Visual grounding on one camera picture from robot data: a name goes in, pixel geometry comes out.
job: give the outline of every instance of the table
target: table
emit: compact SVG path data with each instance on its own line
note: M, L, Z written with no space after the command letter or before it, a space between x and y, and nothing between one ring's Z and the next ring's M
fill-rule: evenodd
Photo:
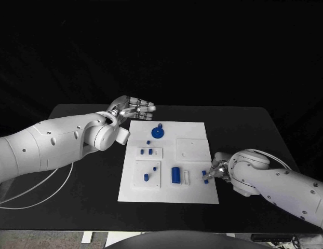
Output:
M105 110L108 105L57 105L50 118ZM153 120L203 122L210 154L264 150L298 171L274 122L258 107L157 106ZM130 127L130 120L122 127ZM216 179L219 205L118 202L125 146L89 154L73 165L59 193L24 210L0 209L0 229L63 231L195 230L219 233L322 233L322 230L270 204L261 196L244 197ZM70 166L60 168L30 193L4 204L21 207L43 200L62 185ZM271 167L280 168L275 162ZM7 198L26 191L52 173L18 176Z

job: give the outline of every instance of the black background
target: black background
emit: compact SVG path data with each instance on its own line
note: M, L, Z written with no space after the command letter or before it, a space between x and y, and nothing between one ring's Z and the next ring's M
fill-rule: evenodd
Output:
M323 3L0 2L0 136L124 94L264 107L323 181Z

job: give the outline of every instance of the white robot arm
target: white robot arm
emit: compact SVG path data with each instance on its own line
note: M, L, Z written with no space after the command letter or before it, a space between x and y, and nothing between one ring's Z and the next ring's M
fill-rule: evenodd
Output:
M130 132L119 124L128 117L151 120L154 110L153 103L121 96L105 112L49 119L0 137L0 182L66 166L114 141L124 145Z
M284 169L271 169L268 158L257 152L261 151L248 149L234 155L218 152L203 180L222 178L245 197L262 195L290 214L323 228L323 183L291 171L286 164Z

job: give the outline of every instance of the small blue piece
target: small blue piece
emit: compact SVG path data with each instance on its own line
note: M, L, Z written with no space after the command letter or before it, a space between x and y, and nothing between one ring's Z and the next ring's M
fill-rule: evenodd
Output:
M206 175L206 171L205 171L205 170L202 171L202 173L203 173L203 175ZM208 180L205 180L205 184L206 184L206 183L209 183Z
M151 136L158 139L164 136L163 125L158 124L157 127L151 130Z
M171 183L180 183L180 168L171 168Z

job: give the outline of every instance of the robotic hand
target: robotic hand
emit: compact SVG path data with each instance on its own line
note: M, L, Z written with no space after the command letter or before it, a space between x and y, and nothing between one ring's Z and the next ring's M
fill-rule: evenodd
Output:
M271 169L270 156L284 169ZM262 195L290 214L323 229L323 183L291 171L286 163L260 150L234 155L218 152L203 180L222 178L245 197Z
M18 133L0 137L0 182L18 175L57 169L114 141L125 145L128 117L151 120L154 104L121 96L105 112L44 120Z

